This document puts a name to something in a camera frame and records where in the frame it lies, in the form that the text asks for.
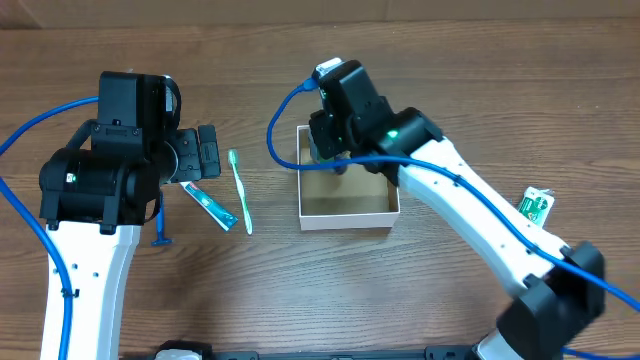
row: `blue plastic part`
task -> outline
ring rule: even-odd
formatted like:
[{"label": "blue plastic part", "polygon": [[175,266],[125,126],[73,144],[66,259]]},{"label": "blue plastic part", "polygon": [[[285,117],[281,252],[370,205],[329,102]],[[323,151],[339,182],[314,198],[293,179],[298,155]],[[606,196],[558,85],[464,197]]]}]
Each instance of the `blue plastic part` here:
[{"label": "blue plastic part", "polygon": [[160,211],[156,216],[156,233],[158,238],[151,243],[151,246],[163,246],[173,243],[173,240],[164,236],[164,194],[160,193]]}]

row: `toothbrush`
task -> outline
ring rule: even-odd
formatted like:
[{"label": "toothbrush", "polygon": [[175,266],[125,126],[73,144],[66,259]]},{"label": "toothbrush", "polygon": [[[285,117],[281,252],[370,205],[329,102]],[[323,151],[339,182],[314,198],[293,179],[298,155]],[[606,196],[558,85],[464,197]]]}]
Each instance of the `toothbrush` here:
[{"label": "toothbrush", "polygon": [[247,207],[244,185],[242,185],[240,175],[238,175],[238,151],[236,149],[229,149],[229,165],[233,170],[233,177],[236,178],[236,188],[238,189],[238,195],[240,195],[240,202],[242,203],[242,213],[244,214],[244,224],[247,227],[247,234],[251,235],[253,233],[253,224],[251,223],[249,207]]}]

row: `cardboard box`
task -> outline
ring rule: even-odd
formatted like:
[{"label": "cardboard box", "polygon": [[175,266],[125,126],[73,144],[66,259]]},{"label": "cardboard box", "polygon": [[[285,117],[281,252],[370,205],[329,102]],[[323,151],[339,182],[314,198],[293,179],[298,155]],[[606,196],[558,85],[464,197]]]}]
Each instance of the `cardboard box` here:
[{"label": "cardboard box", "polygon": [[[297,128],[298,164],[312,163],[309,126]],[[393,227],[400,215],[398,189],[381,174],[350,166],[344,175],[298,171],[302,230]]]}]

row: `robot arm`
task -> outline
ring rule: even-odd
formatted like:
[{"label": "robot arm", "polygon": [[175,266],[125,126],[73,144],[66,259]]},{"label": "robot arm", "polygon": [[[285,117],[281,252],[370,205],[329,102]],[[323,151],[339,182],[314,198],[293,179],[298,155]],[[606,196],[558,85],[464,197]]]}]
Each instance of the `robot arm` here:
[{"label": "robot arm", "polygon": [[[498,207],[527,239],[558,259],[564,258],[560,249],[567,244],[522,216],[467,165],[449,139],[429,141],[411,157],[462,176]],[[471,193],[443,175],[416,166],[401,166],[398,183],[400,188],[434,209],[460,234],[489,265],[509,296],[517,297],[527,290],[527,276],[542,278],[553,267],[519,242]]]},{"label": "robot arm", "polygon": [[[147,204],[155,199],[157,213],[165,183],[220,175],[215,129],[178,129],[180,92],[169,77],[105,72],[99,95],[98,118],[40,171],[40,217],[74,287],[61,294],[49,258],[41,360],[58,359],[63,296],[74,297],[67,359],[118,357],[127,275]],[[80,149],[89,138],[91,150]]]},{"label": "robot arm", "polygon": [[[399,113],[379,96],[362,65],[333,59],[313,74],[323,109],[311,115],[316,161],[344,151],[352,157],[412,158],[447,169],[477,189],[539,249],[604,278],[604,258],[589,243],[575,249],[535,226],[467,165],[442,131],[414,108]],[[415,165],[369,163],[365,168],[432,207],[487,262],[511,306],[497,330],[475,348],[481,359],[553,359],[604,311],[604,290],[533,254],[468,189]]]}]

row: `black clamp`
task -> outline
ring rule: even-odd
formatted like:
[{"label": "black clamp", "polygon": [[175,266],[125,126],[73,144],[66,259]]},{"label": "black clamp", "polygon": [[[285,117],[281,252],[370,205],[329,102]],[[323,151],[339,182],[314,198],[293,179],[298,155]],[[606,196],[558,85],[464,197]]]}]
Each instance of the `black clamp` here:
[{"label": "black clamp", "polygon": [[62,288],[62,290],[60,292],[62,293],[62,297],[63,298],[68,298],[68,297],[77,298],[77,297],[80,297],[80,289],[76,289],[76,291],[71,293],[71,292],[69,292],[69,290],[67,290],[65,288]]}]

